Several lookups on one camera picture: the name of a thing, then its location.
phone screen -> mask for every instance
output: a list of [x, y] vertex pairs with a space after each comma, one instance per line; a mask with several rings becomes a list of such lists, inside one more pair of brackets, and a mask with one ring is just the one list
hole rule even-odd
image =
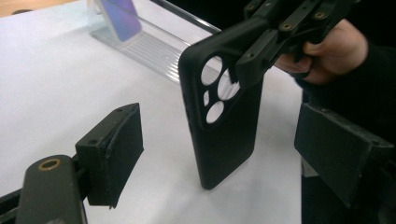
[[131, 0], [99, 0], [102, 13], [119, 41], [124, 42], [142, 29]]

black sleeve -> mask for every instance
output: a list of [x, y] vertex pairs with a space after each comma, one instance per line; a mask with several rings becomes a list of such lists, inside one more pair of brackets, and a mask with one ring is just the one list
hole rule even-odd
[[334, 83], [297, 80], [310, 102], [325, 106], [368, 131], [396, 142], [396, 49], [369, 44], [365, 62]]

white table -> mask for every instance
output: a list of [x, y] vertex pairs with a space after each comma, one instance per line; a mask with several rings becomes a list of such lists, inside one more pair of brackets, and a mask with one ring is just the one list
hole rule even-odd
[[[168, 13], [148, 5], [149, 13]], [[205, 32], [180, 36], [196, 41]], [[253, 155], [204, 190], [179, 86], [92, 38], [85, 2], [2, 18], [0, 195], [20, 189], [33, 162], [75, 155], [75, 143], [113, 109], [139, 103], [145, 151], [116, 209], [85, 202], [90, 224], [301, 223], [293, 147], [301, 91], [276, 68], [263, 89]]]

hand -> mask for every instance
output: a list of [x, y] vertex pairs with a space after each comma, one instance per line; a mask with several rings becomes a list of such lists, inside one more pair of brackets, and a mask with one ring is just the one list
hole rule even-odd
[[368, 43], [358, 29], [342, 20], [320, 44], [305, 42], [303, 51], [309, 57], [294, 63], [292, 54], [283, 54], [275, 66], [288, 73], [310, 71], [304, 81], [326, 85], [361, 65], [367, 57]]

